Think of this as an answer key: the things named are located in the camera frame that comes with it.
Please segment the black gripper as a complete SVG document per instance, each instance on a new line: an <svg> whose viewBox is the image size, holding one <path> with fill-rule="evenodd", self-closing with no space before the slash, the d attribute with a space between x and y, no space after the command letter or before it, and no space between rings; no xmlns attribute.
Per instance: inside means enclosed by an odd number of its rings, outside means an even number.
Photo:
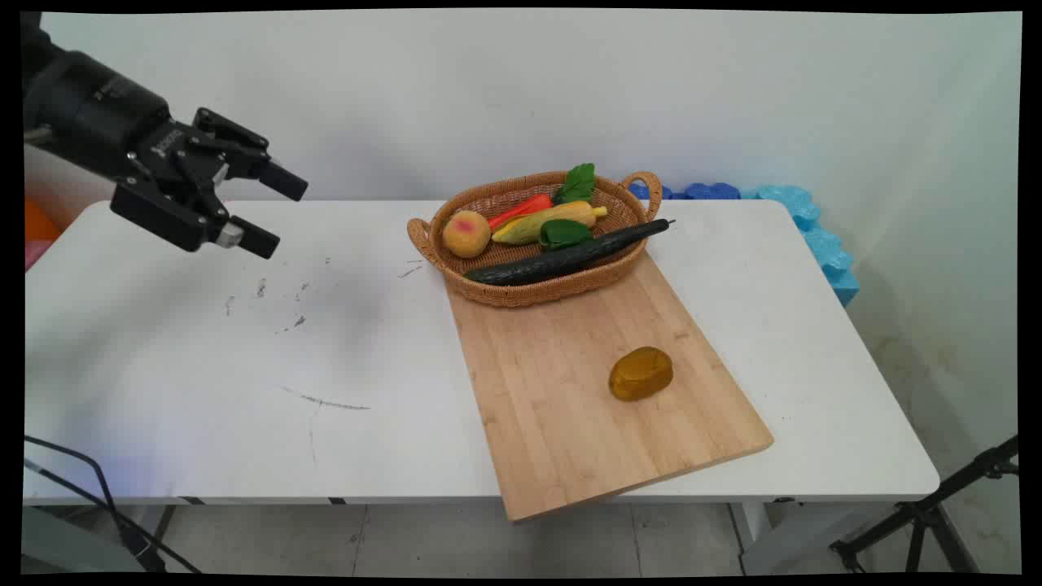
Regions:
<svg viewBox="0 0 1042 586"><path fill-rule="evenodd" d="M282 241L230 214L221 181L258 181L293 201L309 188L268 138L207 107L179 121L153 90L79 51L25 52L24 129L44 133L45 152L111 179L116 215L187 252L213 244L270 259Z"/></svg>

